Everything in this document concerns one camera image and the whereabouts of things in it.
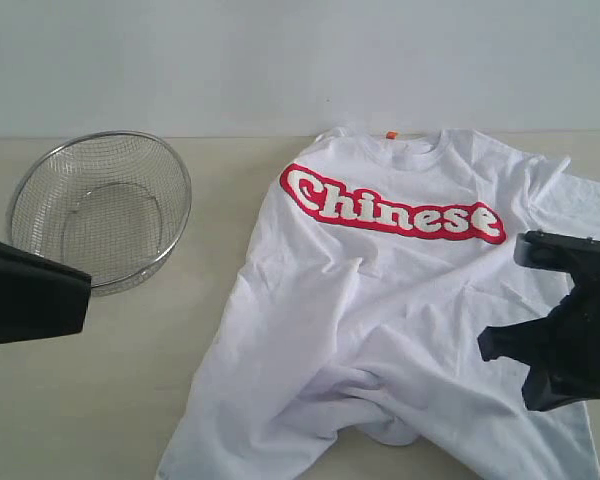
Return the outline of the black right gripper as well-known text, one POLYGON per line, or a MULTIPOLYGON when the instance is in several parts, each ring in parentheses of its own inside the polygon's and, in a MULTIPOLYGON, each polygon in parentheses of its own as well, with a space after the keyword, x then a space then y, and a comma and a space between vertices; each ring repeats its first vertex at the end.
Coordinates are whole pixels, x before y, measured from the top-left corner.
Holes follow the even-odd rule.
POLYGON ((600 399, 600 281, 575 287, 560 306, 560 316, 487 326, 477 337, 483 361, 529 367, 522 398, 530 411, 600 399))

